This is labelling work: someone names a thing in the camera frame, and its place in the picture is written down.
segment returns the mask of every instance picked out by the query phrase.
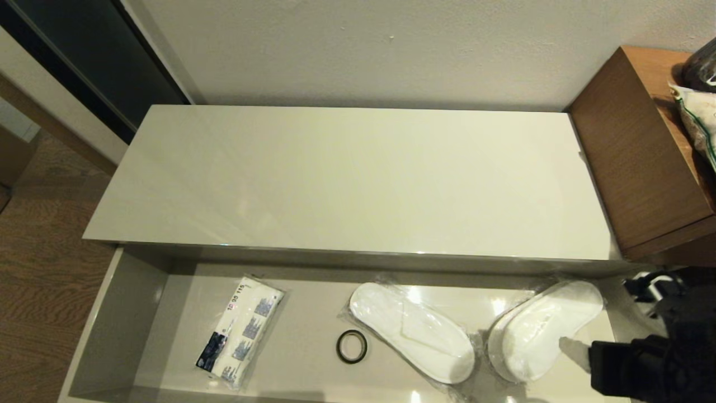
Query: drawer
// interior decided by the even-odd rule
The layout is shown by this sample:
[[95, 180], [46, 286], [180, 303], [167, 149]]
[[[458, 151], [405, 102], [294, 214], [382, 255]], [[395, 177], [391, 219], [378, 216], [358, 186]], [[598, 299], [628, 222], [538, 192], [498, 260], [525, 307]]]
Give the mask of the drawer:
[[[61, 403], [106, 402], [449, 402], [391, 348], [367, 335], [369, 351], [359, 364], [336, 356], [337, 337], [354, 326], [339, 317], [358, 284], [385, 272], [410, 285], [426, 303], [470, 332], [486, 337], [501, 313], [555, 281], [555, 269], [584, 272], [579, 262], [472, 260], [470, 272], [438, 272], [385, 260], [372, 270], [346, 264], [258, 259], [237, 251], [128, 245], [119, 247], [100, 288], [68, 371]], [[532, 275], [519, 275], [532, 265]], [[408, 267], [390, 270], [390, 267]], [[623, 266], [619, 270], [644, 268]], [[490, 274], [490, 271], [513, 275]], [[245, 390], [235, 392], [194, 367], [238, 280], [246, 273], [287, 290], [262, 340]], [[618, 304], [610, 304], [616, 309]], [[577, 339], [613, 341], [606, 311]], [[484, 402], [617, 402], [590, 387], [589, 375], [561, 356], [544, 378], [507, 384], [486, 358], [476, 365], [474, 393]]]

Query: brown wooden box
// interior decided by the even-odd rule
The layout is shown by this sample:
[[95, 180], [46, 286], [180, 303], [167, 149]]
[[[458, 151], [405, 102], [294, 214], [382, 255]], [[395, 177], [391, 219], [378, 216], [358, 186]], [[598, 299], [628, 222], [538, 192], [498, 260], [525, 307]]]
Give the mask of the brown wooden box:
[[622, 254], [716, 267], [714, 173], [669, 91], [689, 53], [621, 47], [570, 113]]

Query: white wall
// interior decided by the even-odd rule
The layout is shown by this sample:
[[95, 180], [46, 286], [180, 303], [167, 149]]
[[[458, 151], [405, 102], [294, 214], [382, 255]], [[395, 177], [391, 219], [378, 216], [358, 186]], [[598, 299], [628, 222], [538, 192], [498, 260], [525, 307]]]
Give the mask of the white wall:
[[0, 28], [0, 72], [94, 149], [119, 163], [125, 144]]
[[561, 110], [620, 44], [696, 50], [713, 0], [124, 0], [197, 103]]

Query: white cabinet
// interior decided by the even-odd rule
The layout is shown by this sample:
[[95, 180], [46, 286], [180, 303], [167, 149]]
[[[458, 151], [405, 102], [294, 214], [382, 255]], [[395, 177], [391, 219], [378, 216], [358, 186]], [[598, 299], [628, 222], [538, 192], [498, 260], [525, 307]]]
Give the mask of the white cabinet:
[[84, 237], [614, 255], [565, 113], [156, 105]]

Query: plastic packet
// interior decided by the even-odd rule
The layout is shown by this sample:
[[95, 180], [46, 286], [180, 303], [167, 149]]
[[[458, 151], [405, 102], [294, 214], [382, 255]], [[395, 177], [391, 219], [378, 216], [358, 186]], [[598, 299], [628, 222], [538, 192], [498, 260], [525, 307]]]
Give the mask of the plastic packet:
[[[604, 309], [599, 289], [583, 280], [565, 280], [515, 304], [491, 326], [485, 350], [491, 367], [511, 383], [541, 378], [562, 353], [564, 338], [594, 320]], [[585, 356], [577, 364], [588, 369]]]
[[453, 401], [468, 400], [460, 385], [469, 383], [482, 356], [479, 334], [385, 277], [359, 285], [340, 316], [385, 342]]
[[285, 292], [243, 277], [195, 365], [240, 389]]
[[716, 171], [716, 94], [669, 84], [694, 148]]

